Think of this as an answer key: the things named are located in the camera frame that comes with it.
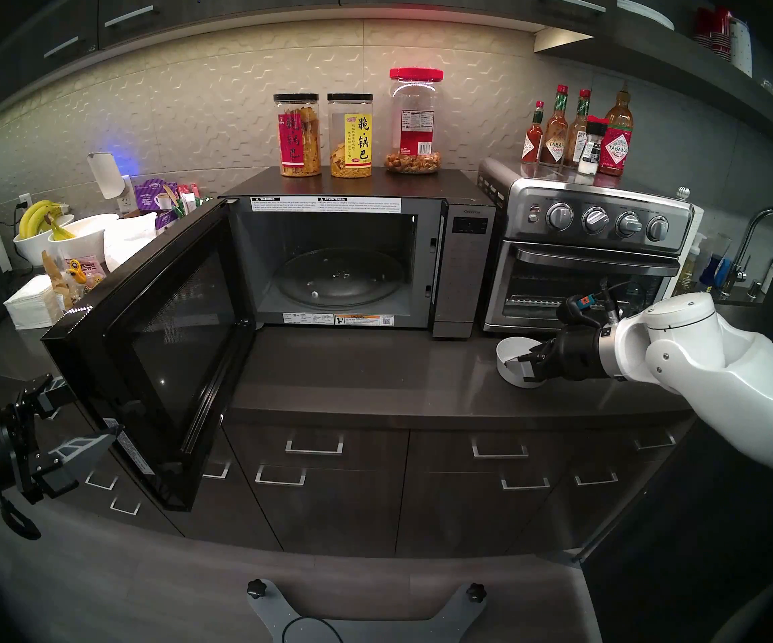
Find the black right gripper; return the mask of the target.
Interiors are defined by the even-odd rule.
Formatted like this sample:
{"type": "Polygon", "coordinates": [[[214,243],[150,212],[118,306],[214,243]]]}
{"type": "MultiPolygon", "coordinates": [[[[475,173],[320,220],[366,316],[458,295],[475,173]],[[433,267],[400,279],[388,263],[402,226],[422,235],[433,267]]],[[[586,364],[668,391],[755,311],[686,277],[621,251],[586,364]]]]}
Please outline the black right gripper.
{"type": "Polygon", "coordinates": [[[564,327],[554,339],[517,357],[524,381],[562,378],[583,381],[605,378],[598,348],[602,328],[564,327]]]}

